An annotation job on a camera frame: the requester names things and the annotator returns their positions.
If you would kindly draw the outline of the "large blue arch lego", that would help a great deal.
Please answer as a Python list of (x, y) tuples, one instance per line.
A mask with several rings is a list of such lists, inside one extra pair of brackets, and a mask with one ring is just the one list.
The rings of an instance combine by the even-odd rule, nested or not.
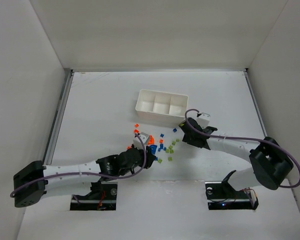
[(156, 151), (157, 151), (157, 148), (158, 148), (158, 146), (157, 146), (157, 145), (155, 145), (155, 144), (152, 144), (152, 145), (150, 145), (149, 147), (150, 147), (150, 149), (151, 149), (151, 153), (152, 153), (153, 155), (155, 155), (155, 154), (156, 154)]

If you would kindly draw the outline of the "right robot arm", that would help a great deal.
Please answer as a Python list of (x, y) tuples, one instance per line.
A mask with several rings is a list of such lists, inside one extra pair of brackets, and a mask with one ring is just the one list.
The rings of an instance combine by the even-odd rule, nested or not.
[(182, 141), (188, 145), (223, 152), (251, 165), (244, 170), (232, 170), (222, 180), (236, 191), (255, 186), (277, 190), (294, 167), (289, 157), (272, 145), (228, 139), (215, 127), (202, 128), (191, 117), (181, 122), (179, 127), (184, 133)]

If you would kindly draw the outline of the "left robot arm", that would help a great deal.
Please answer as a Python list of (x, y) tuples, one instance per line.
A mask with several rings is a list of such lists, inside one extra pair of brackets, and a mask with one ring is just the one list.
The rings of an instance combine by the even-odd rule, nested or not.
[(33, 161), (13, 176), (10, 197), (16, 208), (25, 208), (41, 199), (62, 195), (87, 195), (97, 192), (98, 183), (132, 178), (149, 169), (156, 156), (149, 146), (135, 146), (120, 154), (109, 155), (78, 165), (53, 166)]

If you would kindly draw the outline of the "large orange round lego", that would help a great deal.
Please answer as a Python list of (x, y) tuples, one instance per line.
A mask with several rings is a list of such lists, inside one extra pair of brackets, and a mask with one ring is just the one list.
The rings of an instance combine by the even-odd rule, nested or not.
[(149, 139), (149, 142), (148, 142), (148, 145), (154, 145), (155, 144), (155, 139), (152, 135), (149, 136), (150, 139)]

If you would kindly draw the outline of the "white three-compartment container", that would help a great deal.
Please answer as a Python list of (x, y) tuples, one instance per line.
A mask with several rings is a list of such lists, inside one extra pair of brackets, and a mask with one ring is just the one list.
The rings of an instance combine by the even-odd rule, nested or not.
[(184, 94), (142, 89), (135, 110), (144, 120), (179, 124), (185, 119), (188, 101)]

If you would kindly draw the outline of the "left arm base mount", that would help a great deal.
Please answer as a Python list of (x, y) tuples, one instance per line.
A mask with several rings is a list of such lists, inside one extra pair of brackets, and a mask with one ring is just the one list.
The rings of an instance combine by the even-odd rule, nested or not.
[(117, 208), (118, 183), (94, 182), (86, 195), (72, 195), (71, 211), (115, 211)]

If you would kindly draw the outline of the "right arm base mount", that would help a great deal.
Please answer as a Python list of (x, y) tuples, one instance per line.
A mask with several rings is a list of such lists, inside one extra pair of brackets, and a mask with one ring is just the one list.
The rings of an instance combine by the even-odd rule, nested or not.
[(214, 210), (253, 210), (259, 206), (259, 199), (254, 189), (235, 190), (229, 183), (231, 171), (222, 181), (206, 181), (205, 195), (210, 211)]

